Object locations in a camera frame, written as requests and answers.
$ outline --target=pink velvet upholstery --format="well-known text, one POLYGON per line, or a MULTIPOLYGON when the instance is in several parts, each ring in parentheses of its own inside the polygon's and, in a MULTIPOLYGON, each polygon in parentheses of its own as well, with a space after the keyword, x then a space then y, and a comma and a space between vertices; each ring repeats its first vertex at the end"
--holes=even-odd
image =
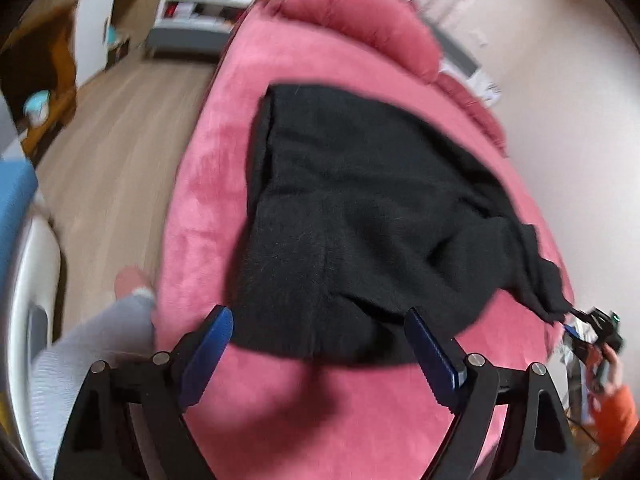
POLYGON ((507 139, 504 130, 496 118, 474 97, 466 87, 449 74, 440 72, 435 85, 478 125, 482 133, 494 143, 500 152, 507 156, 507 139))
POLYGON ((404 0, 270 0, 268 9, 369 45, 425 83, 438 75, 440 46, 404 0))
MULTIPOLYGON (((236 31, 180 165, 164 232, 159 349, 171 349, 230 299, 246 222, 252 121, 269 83, 281 81, 339 86, 441 128, 501 180, 520 219, 537 227, 540 253, 561 266, 565 296, 573 299, 538 208, 463 107, 390 57, 333 30, 273 16, 262 1, 236 31)), ((524 369, 546 360, 558 328, 498 291, 458 341, 495 365, 524 369)), ((424 472, 450 415, 417 365, 319 366, 230 346, 186 419, 220 480, 410 480, 424 472)), ((483 454, 503 421, 497 410, 483 454)))

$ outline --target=white door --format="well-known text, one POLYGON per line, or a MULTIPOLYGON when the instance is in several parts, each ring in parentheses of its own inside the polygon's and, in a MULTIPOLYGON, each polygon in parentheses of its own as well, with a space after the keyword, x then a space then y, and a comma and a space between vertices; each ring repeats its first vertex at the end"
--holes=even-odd
POLYGON ((112 8, 113 0, 78 0, 74 38, 78 88, 107 65, 107 28, 112 8))

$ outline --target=blue cushion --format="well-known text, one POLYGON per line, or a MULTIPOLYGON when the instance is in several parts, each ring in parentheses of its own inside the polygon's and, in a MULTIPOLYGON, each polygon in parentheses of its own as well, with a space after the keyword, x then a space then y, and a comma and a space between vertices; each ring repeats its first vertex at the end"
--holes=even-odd
POLYGON ((38 189, 38 179, 28 160, 0 160, 0 294, 22 220, 38 189))

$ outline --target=white wall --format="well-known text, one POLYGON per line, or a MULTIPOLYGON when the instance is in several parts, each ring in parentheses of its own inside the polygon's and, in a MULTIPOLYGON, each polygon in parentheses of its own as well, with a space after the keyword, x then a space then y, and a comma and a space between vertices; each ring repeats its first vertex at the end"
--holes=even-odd
POLYGON ((495 113, 577 306, 620 314, 638 402, 640 54, 603 0, 478 0, 452 33, 502 87, 495 113))

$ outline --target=cable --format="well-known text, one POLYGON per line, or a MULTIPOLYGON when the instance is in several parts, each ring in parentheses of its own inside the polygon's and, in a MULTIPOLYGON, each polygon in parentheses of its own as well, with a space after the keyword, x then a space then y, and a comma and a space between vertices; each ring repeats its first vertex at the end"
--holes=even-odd
POLYGON ((580 429, 584 432, 584 434, 585 434, 586 436, 588 436, 588 437, 591 439, 591 441, 592 441, 596 446, 599 446, 599 445, 600 445, 600 444, 598 444, 598 441, 595 439, 595 437, 594 437, 591 433, 589 433, 589 431, 587 431, 587 430, 585 430, 585 429, 584 429, 584 426, 583 426, 582 424, 580 424, 580 422, 577 422, 576 420, 573 420, 573 419, 572 419, 570 416, 568 416, 568 415, 565 415, 565 416, 566 416, 566 420, 568 420, 570 423, 572 423, 572 424, 574 424, 575 426, 577 426, 578 428, 580 428, 580 429))

